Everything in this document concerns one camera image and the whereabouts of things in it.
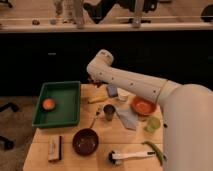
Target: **green tray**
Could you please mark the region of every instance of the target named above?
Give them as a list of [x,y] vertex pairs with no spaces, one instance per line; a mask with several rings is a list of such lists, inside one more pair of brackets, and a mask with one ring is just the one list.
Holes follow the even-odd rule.
[[[54,128],[73,126],[79,123],[81,83],[79,81],[44,83],[36,106],[32,126],[37,128]],[[53,98],[56,107],[46,111],[42,102]]]

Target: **gray towel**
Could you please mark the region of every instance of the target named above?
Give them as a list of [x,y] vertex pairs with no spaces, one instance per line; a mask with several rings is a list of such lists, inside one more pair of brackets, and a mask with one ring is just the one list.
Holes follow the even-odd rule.
[[123,123],[124,127],[131,130],[136,130],[138,126],[138,114],[131,108],[116,107],[116,113]]

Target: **brown bowl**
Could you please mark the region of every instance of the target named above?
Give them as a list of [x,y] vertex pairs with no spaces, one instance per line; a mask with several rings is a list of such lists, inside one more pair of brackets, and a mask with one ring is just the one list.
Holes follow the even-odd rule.
[[92,154],[99,144],[98,135],[89,128],[78,131],[73,138],[73,148],[79,155],[87,156]]

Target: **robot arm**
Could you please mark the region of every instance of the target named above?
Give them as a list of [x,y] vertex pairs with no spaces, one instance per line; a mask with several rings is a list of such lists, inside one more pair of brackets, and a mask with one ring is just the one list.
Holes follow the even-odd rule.
[[88,64],[93,79],[126,89],[158,103],[163,111],[164,171],[212,171],[213,93],[196,84],[181,85],[166,79],[110,67],[113,56],[100,50]]
[[162,106],[167,96],[180,86],[167,79],[112,68],[112,62],[112,54],[102,49],[87,66],[87,72],[93,80],[114,84]]

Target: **orange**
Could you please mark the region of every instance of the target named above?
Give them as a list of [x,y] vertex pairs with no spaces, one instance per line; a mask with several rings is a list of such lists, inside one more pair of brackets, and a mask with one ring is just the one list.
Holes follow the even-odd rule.
[[43,101],[42,106],[45,110],[52,110],[55,108],[55,100],[53,100],[52,98],[46,98]]

